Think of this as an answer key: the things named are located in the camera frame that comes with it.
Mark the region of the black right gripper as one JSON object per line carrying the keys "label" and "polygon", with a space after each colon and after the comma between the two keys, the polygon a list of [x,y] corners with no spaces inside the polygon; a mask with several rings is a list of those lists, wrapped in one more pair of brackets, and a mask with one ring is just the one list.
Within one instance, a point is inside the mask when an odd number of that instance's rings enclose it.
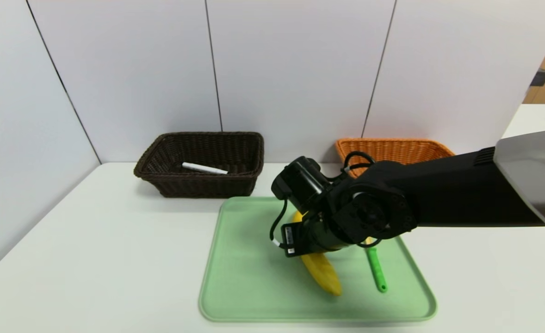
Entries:
{"label": "black right gripper", "polygon": [[328,223],[310,219],[287,223],[281,226],[286,257],[303,256],[311,253],[339,251],[349,246],[336,234]]}

